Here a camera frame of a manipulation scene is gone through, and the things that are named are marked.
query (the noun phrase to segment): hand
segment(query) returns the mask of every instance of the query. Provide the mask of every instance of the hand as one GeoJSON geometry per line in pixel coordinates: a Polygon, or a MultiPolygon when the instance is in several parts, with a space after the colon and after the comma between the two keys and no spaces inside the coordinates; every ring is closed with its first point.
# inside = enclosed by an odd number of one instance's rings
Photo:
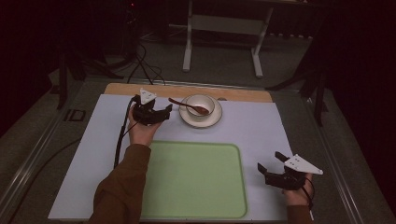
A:
{"type": "MultiPolygon", "coordinates": [[[[312,181],[312,174],[306,174],[305,177],[312,181]]],[[[305,180],[304,188],[312,197],[314,192],[311,183],[308,180],[305,180]]],[[[297,190],[286,190],[283,189],[282,193],[285,195],[286,205],[309,205],[309,199],[307,198],[306,194],[303,192],[302,189],[297,190]]]]}
{"type": "Polygon", "coordinates": [[[136,124],[136,120],[132,116],[132,111],[134,110],[134,105],[131,106],[128,114],[129,124],[128,130],[129,131],[129,139],[131,144],[140,144],[149,147],[152,142],[152,138],[154,137],[155,132],[161,126],[162,123],[152,124],[150,126],[143,125],[141,123],[136,124]]]}

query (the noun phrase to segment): saucer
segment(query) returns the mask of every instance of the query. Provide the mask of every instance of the saucer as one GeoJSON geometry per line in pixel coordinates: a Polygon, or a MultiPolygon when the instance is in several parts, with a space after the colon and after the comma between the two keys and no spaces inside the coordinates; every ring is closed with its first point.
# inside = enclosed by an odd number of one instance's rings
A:
{"type": "MultiPolygon", "coordinates": [[[[181,103],[186,104],[187,100],[189,99],[190,96],[186,97],[183,99],[181,103]]],[[[181,118],[186,121],[186,123],[190,124],[191,126],[195,128],[207,128],[210,127],[214,124],[216,124],[220,119],[222,115],[222,108],[221,104],[219,101],[214,99],[211,96],[208,96],[212,99],[212,101],[215,103],[215,109],[209,116],[204,116],[204,117],[197,117],[191,114],[187,107],[184,105],[181,105],[178,108],[178,112],[180,113],[181,118]]]]}

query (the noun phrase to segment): sleeve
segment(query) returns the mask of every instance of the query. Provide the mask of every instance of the sleeve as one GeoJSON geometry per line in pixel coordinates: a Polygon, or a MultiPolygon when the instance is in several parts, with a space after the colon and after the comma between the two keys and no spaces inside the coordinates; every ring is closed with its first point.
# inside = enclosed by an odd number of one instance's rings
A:
{"type": "Polygon", "coordinates": [[[97,187],[89,223],[139,223],[150,148],[130,145],[124,159],[97,187]]]}
{"type": "Polygon", "coordinates": [[[313,224],[311,213],[306,205],[288,206],[288,223],[289,224],[313,224]]]}

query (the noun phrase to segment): wooden spoon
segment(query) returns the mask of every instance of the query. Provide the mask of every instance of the wooden spoon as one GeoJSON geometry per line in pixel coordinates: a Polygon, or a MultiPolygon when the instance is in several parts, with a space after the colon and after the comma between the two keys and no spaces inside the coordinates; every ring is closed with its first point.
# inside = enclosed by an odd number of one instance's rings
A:
{"type": "Polygon", "coordinates": [[[183,104],[183,103],[181,103],[179,101],[176,101],[176,100],[174,100],[172,98],[168,98],[168,100],[169,100],[169,102],[174,103],[176,105],[188,106],[188,107],[194,109],[196,112],[198,112],[201,115],[208,115],[209,114],[209,111],[206,108],[203,108],[201,106],[198,106],[198,105],[186,105],[186,104],[183,104]]]}

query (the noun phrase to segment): green tray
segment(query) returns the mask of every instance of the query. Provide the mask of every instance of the green tray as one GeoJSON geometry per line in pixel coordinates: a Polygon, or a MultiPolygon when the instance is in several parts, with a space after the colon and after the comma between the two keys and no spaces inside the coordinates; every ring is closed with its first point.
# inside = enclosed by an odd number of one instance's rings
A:
{"type": "Polygon", "coordinates": [[[239,148],[154,141],[142,218],[236,218],[247,210],[239,148]]]}

